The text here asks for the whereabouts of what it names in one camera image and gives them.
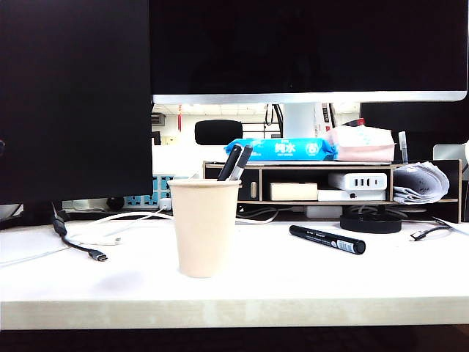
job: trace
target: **paper cup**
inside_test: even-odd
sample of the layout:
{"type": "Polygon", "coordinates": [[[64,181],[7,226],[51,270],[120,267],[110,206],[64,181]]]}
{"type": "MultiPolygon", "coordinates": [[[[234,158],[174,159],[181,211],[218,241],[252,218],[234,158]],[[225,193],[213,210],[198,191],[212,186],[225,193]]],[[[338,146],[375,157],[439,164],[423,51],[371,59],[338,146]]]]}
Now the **paper cup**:
{"type": "Polygon", "coordinates": [[[211,277],[229,258],[241,181],[170,180],[180,271],[211,277]]]}

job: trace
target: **monitor back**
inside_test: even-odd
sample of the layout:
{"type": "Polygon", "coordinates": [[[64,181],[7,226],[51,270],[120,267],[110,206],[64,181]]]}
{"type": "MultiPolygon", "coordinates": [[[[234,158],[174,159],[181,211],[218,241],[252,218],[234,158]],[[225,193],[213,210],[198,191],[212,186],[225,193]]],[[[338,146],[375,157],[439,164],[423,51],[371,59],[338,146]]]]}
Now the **monitor back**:
{"type": "Polygon", "coordinates": [[[0,204],[152,189],[148,2],[0,1],[0,204]]]}
{"type": "Polygon", "coordinates": [[[149,3],[156,103],[456,100],[467,90],[467,0],[149,3]]]}

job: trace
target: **desk surface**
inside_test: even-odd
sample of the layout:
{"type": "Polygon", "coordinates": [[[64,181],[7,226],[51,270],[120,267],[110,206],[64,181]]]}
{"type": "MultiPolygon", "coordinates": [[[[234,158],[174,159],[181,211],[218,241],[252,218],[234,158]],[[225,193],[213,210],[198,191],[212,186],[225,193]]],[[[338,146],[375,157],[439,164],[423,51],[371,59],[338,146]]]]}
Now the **desk surface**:
{"type": "MultiPolygon", "coordinates": [[[[74,233],[83,223],[67,226],[74,233]]],[[[230,266],[192,279],[178,271],[172,223],[141,221],[121,233],[122,245],[100,247],[107,262],[67,249],[0,268],[0,329],[469,323],[469,235],[409,241],[432,226],[372,235],[332,222],[237,225],[230,266]],[[363,239],[366,251],[296,238],[291,224],[363,239]]],[[[51,227],[3,231],[0,244],[2,262],[62,247],[51,227]]]]}

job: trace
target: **ceiling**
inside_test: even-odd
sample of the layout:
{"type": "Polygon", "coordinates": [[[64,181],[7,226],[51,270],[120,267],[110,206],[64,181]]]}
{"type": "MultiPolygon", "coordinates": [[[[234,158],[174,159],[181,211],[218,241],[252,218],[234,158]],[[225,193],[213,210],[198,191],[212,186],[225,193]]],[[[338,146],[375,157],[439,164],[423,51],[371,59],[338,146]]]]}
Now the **ceiling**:
{"type": "MultiPolygon", "coordinates": [[[[267,104],[182,104],[181,112],[184,115],[264,115],[266,106],[267,104]]],[[[177,115],[178,111],[178,105],[155,105],[153,108],[153,112],[165,115],[177,115]]]]}

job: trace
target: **pen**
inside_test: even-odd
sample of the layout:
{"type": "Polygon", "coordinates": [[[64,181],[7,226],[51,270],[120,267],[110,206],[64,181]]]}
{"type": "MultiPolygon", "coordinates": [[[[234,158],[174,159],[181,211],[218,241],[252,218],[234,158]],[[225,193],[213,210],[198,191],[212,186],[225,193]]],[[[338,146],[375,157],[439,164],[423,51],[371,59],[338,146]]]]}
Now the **pen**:
{"type": "Polygon", "coordinates": [[[240,159],[237,161],[237,164],[234,167],[232,174],[229,176],[230,181],[240,179],[241,174],[244,171],[244,167],[248,163],[249,157],[251,156],[251,153],[252,153],[252,146],[248,144],[244,147],[244,150],[241,153],[240,159]]]}
{"type": "Polygon", "coordinates": [[[334,235],[329,232],[307,229],[306,227],[296,225],[290,226],[290,233],[294,236],[304,238],[305,240],[321,243],[353,254],[363,254],[366,248],[365,242],[362,240],[334,235]]]}
{"type": "Polygon", "coordinates": [[[225,181],[230,174],[232,173],[236,160],[239,158],[241,154],[241,144],[235,144],[233,146],[232,151],[229,153],[228,158],[226,160],[225,166],[223,166],[223,169],[220,171],[220,174],[218,175],[217,181],[225,181]]]}

